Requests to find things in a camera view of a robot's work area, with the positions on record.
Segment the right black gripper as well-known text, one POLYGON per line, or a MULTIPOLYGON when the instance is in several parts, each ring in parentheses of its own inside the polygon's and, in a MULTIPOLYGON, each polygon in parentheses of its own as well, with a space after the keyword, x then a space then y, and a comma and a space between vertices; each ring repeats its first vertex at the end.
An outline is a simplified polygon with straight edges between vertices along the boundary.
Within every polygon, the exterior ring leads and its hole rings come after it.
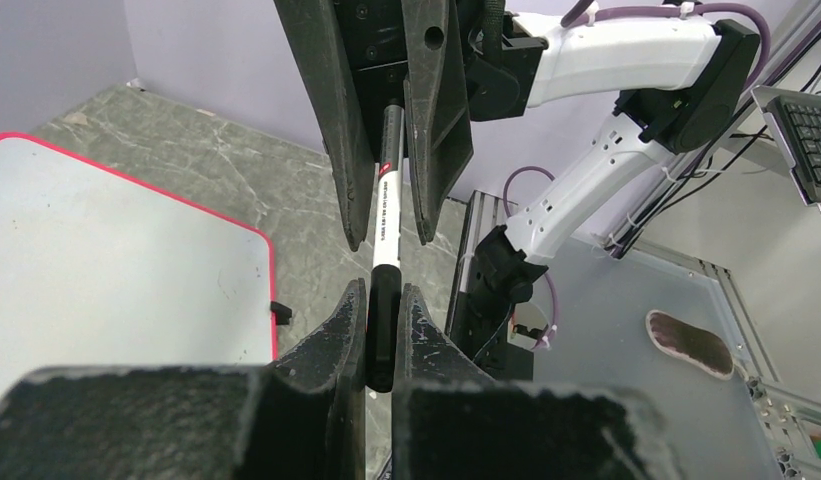
POLYGON ((470 119, 524 114, 549 43, 504 12, 501 54, 490 59, 483 52, 489 44, 484 16, 488 6, 499 4, 275 2, 331 161, 352 251, 369 228, 373 155, 380 154, 387 105, 403 105, 405 98, 412 199, 423 244, 435 238, 443 204, 473 155, 470 119))

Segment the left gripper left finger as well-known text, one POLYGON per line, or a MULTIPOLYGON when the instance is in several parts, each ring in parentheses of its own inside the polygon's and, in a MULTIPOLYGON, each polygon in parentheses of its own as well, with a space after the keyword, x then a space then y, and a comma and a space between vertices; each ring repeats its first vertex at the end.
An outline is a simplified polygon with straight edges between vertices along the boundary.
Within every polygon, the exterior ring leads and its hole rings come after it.
POLYGON ((0 479, 361 479, 366 288, 266 365, 51 367, 0 400, 0 479))

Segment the black white marker pen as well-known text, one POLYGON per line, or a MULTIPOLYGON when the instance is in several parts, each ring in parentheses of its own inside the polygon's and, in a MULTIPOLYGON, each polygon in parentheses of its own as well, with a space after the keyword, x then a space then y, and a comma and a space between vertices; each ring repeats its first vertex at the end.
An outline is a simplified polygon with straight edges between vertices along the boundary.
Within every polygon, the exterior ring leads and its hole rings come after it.
POLYGON ((404 122, 401 106, 390 104, 384 109, 366 330, 366 385, 380 393, 388 393, 393 387, 403 286, 400 245, 404 122))

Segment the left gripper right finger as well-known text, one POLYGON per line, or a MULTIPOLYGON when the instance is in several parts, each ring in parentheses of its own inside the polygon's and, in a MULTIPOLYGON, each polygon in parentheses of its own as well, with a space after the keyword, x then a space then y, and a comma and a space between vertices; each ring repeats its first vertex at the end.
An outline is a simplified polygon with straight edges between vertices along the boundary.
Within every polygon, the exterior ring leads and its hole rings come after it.
POLYGON ((665 421, 642 393, 500 381, 403 288, 392 391, 396 479, 679 479, 665 421))

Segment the red framed whiteboard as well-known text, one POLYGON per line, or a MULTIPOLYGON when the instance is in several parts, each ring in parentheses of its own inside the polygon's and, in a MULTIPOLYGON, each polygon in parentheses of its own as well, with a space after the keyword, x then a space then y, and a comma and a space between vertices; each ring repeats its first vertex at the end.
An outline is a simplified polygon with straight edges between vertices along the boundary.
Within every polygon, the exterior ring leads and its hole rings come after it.
POLYGON ((267 364, 275 289, 256 228, 0 134, 0 402, 45 367, 267 364))

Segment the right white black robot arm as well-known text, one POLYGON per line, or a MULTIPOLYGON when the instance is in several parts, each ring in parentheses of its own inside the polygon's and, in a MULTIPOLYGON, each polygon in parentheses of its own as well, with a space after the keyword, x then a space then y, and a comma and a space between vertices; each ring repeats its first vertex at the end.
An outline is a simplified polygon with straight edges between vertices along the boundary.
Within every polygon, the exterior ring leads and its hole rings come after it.
POLYGON ((377 178, 410 167, 419 238, 473 154, 475 122, 617 92, 587 153, 476 249, 481 302, 521 303, 570 235, 644 171, 714 140, 768 61, 771 33, 735 2, 667 1, 561 16, 501 1, 280 1, 332 163, 349 247, 377 178))

